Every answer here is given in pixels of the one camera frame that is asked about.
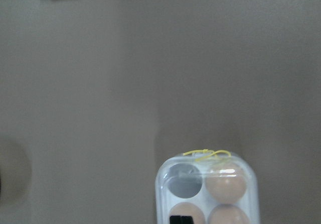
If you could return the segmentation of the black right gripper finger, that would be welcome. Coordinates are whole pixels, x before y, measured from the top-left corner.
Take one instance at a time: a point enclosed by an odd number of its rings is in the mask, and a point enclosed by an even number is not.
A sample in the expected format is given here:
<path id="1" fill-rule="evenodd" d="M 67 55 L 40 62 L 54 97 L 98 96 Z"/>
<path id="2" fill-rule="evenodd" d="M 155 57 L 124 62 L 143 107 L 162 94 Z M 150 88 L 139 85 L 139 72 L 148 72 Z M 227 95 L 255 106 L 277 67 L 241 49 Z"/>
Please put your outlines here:
<path id="1" fill-rule="evenodd" d="M 171 215 L 170 224 L 193 224 L 193 217 L 184 215 Z"/>

